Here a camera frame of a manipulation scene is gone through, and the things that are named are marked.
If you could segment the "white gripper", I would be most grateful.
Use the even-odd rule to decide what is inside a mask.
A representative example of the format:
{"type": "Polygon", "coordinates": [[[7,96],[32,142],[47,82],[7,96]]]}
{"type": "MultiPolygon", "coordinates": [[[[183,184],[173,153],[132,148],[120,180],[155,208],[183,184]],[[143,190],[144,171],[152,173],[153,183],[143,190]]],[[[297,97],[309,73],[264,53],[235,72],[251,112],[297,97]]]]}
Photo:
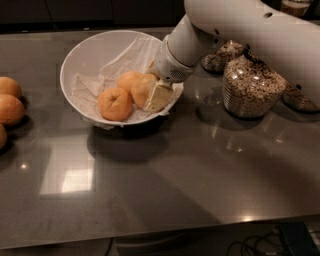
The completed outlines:
{"type": "Polygon", "coordinates": [[[148,112],[159,112],[169,103],[174,90],[168,83],[184,82],[195,71],[195,67],[186,66],[173,56],[168,39],[169,36],[166,36],[162,41],[154,60],[146,69],[146,74],[156,74],[162,79],[151,86],[144,106],[144,110],[148,112]]]}

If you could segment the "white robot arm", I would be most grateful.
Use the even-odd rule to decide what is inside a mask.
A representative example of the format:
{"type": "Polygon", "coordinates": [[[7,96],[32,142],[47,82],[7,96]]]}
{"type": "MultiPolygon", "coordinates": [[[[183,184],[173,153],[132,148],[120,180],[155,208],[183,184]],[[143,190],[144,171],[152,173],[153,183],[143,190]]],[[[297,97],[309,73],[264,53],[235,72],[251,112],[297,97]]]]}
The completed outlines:
{"type": "Polygon", "coordinates": [[[185,15],[163,40],[150,73],[168,83],[183,82],[203,56],[235,40],[320,104],[319,25],[261,0],[184,0],[184,7],[185,15]]]}

